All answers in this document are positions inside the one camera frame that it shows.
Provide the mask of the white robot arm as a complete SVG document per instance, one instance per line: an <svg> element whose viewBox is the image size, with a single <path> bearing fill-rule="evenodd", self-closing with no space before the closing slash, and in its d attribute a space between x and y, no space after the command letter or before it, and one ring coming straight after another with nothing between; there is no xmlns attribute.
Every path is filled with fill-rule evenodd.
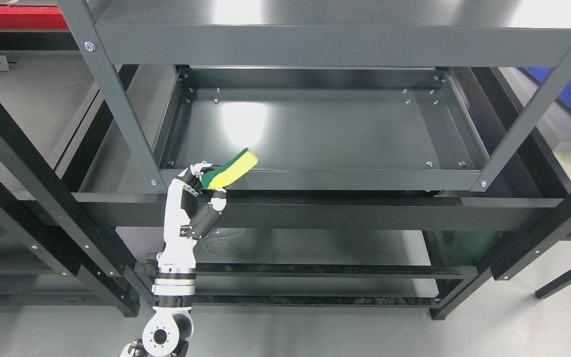
<svg viewBox="0 0 571 357"><path fill-rule="evenodd" d="M169 268L152 285L154 315L141 338L124 346L121 357L185 357L194 332L191 316L195 267Z"/></svg>

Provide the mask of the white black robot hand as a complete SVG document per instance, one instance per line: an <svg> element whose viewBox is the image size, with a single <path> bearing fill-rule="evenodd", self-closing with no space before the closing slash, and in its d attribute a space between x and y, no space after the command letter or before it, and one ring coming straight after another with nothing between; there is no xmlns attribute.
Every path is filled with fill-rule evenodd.
<svg viewBox="0 0 571 357"><path fill-rule="evenodd" d="M193 273L196 259L193 249L214 226L227 205L224 188L213 190L206 206L198 208L197 197L205 190L202 177L215 171L216 165L193 164L181 171L168 185L163 238L165 246L157 257L159 273Z"/></svg>

